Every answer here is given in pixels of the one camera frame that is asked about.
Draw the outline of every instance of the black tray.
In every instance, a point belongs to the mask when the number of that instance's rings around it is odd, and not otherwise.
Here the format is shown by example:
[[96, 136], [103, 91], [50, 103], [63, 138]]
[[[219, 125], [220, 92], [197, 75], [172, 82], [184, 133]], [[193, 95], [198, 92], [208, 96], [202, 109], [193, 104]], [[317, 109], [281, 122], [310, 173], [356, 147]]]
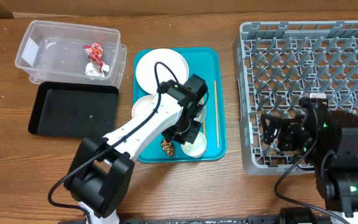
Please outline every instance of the black tray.
[[114, 86], [43, 82], [29, 123], [32, 134], [84, 138], [113, 131], [118, 104]]

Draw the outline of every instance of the blue tray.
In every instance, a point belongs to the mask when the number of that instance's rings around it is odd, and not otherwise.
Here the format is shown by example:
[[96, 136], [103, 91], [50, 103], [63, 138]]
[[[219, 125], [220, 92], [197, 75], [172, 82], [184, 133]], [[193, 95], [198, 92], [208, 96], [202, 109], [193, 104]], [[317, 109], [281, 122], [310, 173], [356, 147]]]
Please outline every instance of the blue tray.
[[[187, 61], [190, 69], [190, 76], [197, 74], [206, 81], [209, 92], [209, 100], [206, 104], [206, 152], [200, 158], [192, 158], [187, 156], [181, 149], [180, 144], [174, 142], [175, 155], [169, 157], [161, 149], [162, 135], [157, 137], [138, 157], [141, 162], [186, 162], [186, 161], [210, 161], [222, 158], [226, 153], [226, 122], [224, 120], [223, 91], [221, 70], [219, 67], [218, 54], [209, 47], [193, 47], [172, 49], [181, 54]], [[143, 50], [135, 57], [135, 65], [139, 60], [151, 50]], [[134, 69], [134, 103], [147, 93], [139, 86], [136, 81]], [[215, 94], [214, 81], [216, 80], [216, 95], [218, 97], [218, 116], [219, 116], [219, 148], [216, 140], [216, 118], [215, 118]]]

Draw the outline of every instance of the wooden tabletop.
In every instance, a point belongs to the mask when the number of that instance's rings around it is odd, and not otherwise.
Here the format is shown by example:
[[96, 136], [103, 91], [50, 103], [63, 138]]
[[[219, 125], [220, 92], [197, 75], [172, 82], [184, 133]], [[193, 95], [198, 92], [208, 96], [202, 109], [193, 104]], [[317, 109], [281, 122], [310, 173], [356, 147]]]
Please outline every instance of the wooden tabletop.
[[[211, 47], [219, 54], [228, 149], [214, 162], [136, 162], [121, 218], [247, 217], [276, 214], [293, 204], [274, 195], [278, 176], [251, 176], [242, 168], [239, 92], [232, 45], [246, 21], [358, 20], [354, 12], [284, 12], [198, 16], [64, 17], [51, 21], [110, 27], [121, 32], [127, 63], [120, 87], [116, 127], [130, 120], [135, 55], [143, 49]], [[47, 193], [67, 173], [80, 140], [36, 136], [27, 131], [38, 85], [14, 65], [31, 20], [0, 19], [0, 223], [56, 223], [83, 218], [77, 210], [49, 205]], [[288, 177], [280, 191], [324, 206], [313, 175]], [[54, 199], [76, 203], [59, 188]]]

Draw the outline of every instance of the red wrapper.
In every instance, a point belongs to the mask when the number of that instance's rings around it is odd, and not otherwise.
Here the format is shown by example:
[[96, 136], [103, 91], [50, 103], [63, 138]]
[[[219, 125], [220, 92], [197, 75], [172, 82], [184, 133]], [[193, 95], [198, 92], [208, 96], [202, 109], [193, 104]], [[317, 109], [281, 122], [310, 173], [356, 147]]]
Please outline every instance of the red wrapper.
[[85, 45], [84, 49], [94, 67], [102, 72], [102, 45], [100, 43], [93, 43], [92, 45]]

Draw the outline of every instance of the clear plastic bin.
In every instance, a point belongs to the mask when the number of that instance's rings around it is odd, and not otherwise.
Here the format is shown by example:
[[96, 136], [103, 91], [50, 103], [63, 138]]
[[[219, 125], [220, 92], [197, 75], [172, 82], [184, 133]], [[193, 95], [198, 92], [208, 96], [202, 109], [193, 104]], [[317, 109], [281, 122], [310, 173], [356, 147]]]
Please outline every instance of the clear plastic bin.
[[[110, 66], [105, 77], [88, 76], [85, 67], [90, 62], [84, 45], [100, 42], [102, 61]], [[15, 65], [30, 75], [32, 83], [44, 81], [113, 85], [119, 88], [124, 74], [126, 46], [116, 29], [32, 21], [24, 34]]]

